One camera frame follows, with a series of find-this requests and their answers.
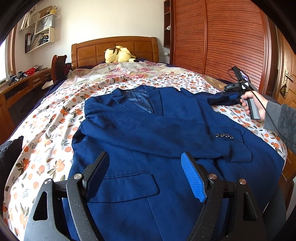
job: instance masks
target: wooden chair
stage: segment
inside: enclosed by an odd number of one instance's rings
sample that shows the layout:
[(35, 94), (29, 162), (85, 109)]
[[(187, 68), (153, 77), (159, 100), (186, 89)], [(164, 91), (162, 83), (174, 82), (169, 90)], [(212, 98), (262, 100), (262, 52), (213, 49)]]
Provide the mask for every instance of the wooden chair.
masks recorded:
[(52, 81), (55, 83), (59, 78), (64, 76), (65, 73), (65, 63), (67, 55), (57, 56), (52, 58)]

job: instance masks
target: red basket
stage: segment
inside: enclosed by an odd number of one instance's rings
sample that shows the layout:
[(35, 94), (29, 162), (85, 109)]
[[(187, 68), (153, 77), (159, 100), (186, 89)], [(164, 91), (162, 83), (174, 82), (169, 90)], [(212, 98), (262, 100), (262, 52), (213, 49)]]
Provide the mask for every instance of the red basket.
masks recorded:
[(28, 76), (30, 76), (30, 75), (33, 75), (34, 73), (35, 73), (35, 68), (31, 68), (31, 69), (29, 69), (29, 70), (27, 70), (25, 73), (28, 75)]

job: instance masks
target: wooden wardrobe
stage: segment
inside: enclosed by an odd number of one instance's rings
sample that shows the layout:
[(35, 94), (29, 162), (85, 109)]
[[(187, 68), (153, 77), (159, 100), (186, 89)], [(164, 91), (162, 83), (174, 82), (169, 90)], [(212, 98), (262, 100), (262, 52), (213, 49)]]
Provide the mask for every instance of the wooden wardrobe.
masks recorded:
[(272, 95), (276, 28), (251, 0), (171, 0), (171, 15), (171, 64), (232, 82), (236, 65)]

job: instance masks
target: bed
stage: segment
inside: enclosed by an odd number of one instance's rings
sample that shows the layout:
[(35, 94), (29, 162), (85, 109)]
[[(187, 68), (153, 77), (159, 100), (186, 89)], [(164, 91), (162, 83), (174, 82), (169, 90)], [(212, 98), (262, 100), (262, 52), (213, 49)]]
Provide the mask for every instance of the bed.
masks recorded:
[[(127, 47), (133, 55), (147, 61), (100, 64), (104, 51), (116, 45)], [(139, 85), (172, 86), (192, 93), (217, 93), (225, 85), (209, 76), (158, 63), (155, 37), (111, 37), (73, 44), (71, 58), (72, 71), (67, 79), (42, 100), (10, 138), (25, 134), (22, 152), (6, 183), (3, 204), (4, 220), (20, 240), (42, 182), (47, 178), (68, 178), (73, 163), (71, 142), (84, 120), (84, 102), (88, 98)], [(287, 149), (280, 138), (264, 129), (264, 123), (246, 116), (241, 105), (212, 108), (252, 131), (286, 160)]]

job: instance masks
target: blue rubber pad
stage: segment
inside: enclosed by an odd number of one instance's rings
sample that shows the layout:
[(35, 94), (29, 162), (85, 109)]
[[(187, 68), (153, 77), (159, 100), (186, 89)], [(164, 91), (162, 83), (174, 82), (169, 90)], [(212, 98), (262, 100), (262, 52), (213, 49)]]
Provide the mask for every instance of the blue rubber pad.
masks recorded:
[(204, 182), (202, 181), (196, 168), (194, 167), (186, 153), (183, 153), (181, 156), (181, 165), (194, 196), (198, 198), (201, 202), (204, 202), (207, 198), (207, 195), (205, 194)]

